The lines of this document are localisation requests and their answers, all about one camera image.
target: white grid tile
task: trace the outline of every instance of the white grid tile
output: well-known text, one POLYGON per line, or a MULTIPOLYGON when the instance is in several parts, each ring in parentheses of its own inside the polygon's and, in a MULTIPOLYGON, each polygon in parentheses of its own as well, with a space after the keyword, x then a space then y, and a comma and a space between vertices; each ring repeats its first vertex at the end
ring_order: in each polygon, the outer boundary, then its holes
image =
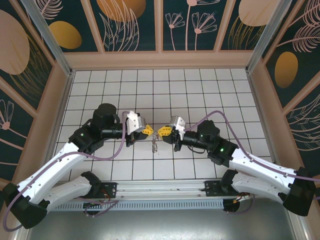
MULTIPOLYGON (((121 118, 123 111, 135 111, 157 130, 180 116, 194 125, 206 114, 224 112, 240 142, 248 152, 271 161, 265 135, 244 70, 238 69, 150 69, 103 70, 76 72, 63 126, 60 128, 56 150, 63 147, 79 125, 91 119, 101 103, 113 104, 121 118)), ((219 114, 209 117, 223 138, 236 140, 219 114)), ((118 150, 120 139, 110 139, 94 155, 110 157, 118 150)), ((83 164, 62 178, 64 181, 92 171, 102 181, 170 180, 221 178, 227 170, 214 165, 207 152, 200 154, 183 146, 174 152, 173 146, 157 141, 158 152, 152 153, 151 137, 134 146, 123 147, 113 161, 86 158, 83 164)))

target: purple cable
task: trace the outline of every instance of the purple cable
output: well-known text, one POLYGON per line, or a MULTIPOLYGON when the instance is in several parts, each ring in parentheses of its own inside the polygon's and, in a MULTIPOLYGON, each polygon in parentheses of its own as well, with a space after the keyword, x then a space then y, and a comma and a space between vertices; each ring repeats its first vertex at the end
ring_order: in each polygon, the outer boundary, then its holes
POLYGON ((277 174, 281 174, 281 175, 284 175, 284 176, 288 176, 288 177, 291 177, 291 178, 295 178, 295 179, 302 179, 302 180, 308 180, 308 181, 313 181, 313 182, 320 182, 320 179, 317 179, 317 178, 312 178, 312 177, 305 177, 305 176, 297 176, 297 175, 293 175, 293 174, 289 174, 289 173, 286 173, 286 172, 283 172, 283 171, 280 171, 280 170, 277 170, 277 169, 273 169, 272 167, 270 166, 267 166, 267 165, 264 165, 263 163, 255 160, 254 158, 252 158, 245 150, 245 148, 242 146, 241 142, 239 141, 239 139, 237 138, 234 130, 232 129, 227 117, 224 115, 223 112, 219 111, 219 110, 216 110, 216 111, 212 111, 210 112, 207 116, 205 116, 202 120, 200 120, 197 124, 185 129, 184 131, 190 131, 191 129, 194 129, 195 127, 197 127, 199 124, 201 124, 204 120, 206 120, 208 117, 210 117, 212 114, 215 114, 215 113, 219 113, 223 116, 226 124, 228 125, 228 127, 230 128, 230 131, 232 133, 232 135, 234 136, 236 142, 238 143, 240 149, 243 151, 244 155, 246 155, 252 162, 254 162, 255 164, 258 164, 268 170, 271 170, 277 174))
POLYGON ((89 215, 87 213, 87 210, 88 208, 90 208, 91 206, 88 205, 86 206, 86 208, 84 209, 84 213, 86 214, 87 217, 90 217, 90 218, 96 218, 96 217, 99 217, 103 214, 105 214, 106 212, 108 212, 111 208, 113 208, 119 201, 116 200, 116 201, 108 201, 108 202, 100 202, 100 201, 93 201, 93 200, 90 200, 90 199, 85 199, 85 198, 82 198, 82 197, 77 197, 77 199, 79 200, 82 200, 82 201, 85 201, 85 202, 88 202, 88 203, 92 203, 92 204, 99 204, 99 205, 107 205, 107 204, 112 204, 110 207, 108 207, 106 210, 103 210, 103 211, 100 211, 98 212, 97 214, 95 215, 89 215))
POLYGON ((241 214, 246 214, 247 212, 249 212, 252 207, 254 206, 255 202, 256 202, 256 195, 252 194, 252 202, 250 204, 250 206, 244 210, 244 211, 240 211, 240 212, 232 212, 232 211, 227 211, 226 214, 232 214, 232 215, 241 215, 241 214))
MULTIPOLYGON (((28 188, 31 188, 32 187, 32 184, 35 183, 35 181, 40 178, 42 176, 42 174, 44 174, 49 168, 51 168, 54 164, 58 163, 59 160, 62 160, 63 158, 67 157, 67 156, 70 156, 70 155, 74 155, 74 154, 78 154, 78 155, 82 155, 82 156, 86 156, 88 158, 93 158, 95 160, 98 160, 98 161, 109 161, 109 160, 112 160, 114 159, 116 156, 118 156, 118 154, 120 153, 122 147, 124 146, 124 143, 125 143, 125 136, 126 136, 126 118, 125 118, 125 114, 129 114, 128 111, 124 111, 122 112, 122 138, 121 138, 121 143, 120 143, 120 146, 118 148, 118 150, 116 151, 116 153, 111 156, 111 157, 107 157, 107 158, 102 158, 102 157, 97 157, 97 156, 92 156, 90 154, 87 154, 87 153, 84 153, 84 152, 78 152, 78 151, 73 151, 73 152, 68 152, 64 155, 62 155, 61 157, 59 157, 59 159, 51 162, 48 166, 46 166, 41 172, 39 172, 39 174, 37 176, 35 176, 30 182, 29 184, 26 185, 26 187, 24 189, 22 189, 16 196, 15 198, 10 202, 9 206, 7 207, 6 211, 5 211, 5 214, 4 214, 4 218, 3 218, 3 222, 2 222, 2 225, 3 225, 3 229, 7 232, 14 232, 16 230, 18 230, 19 228, 22 227, 22 225, 19 225, 15 228, 8 228, 7 226, 7 219, 8 219, 8 215, 9 215, 9 212, 10 212, 10 209, 12 208, 12 206, 16 203, 16 201, 18 200, 19 197, 22 196, 22 194, 28 189, 28 188)), ((115 204, 113 204, 111 207, 109 207, 107 210, 103 211, 104 213, 107 212, 110 208, 112 208, 115 204)))

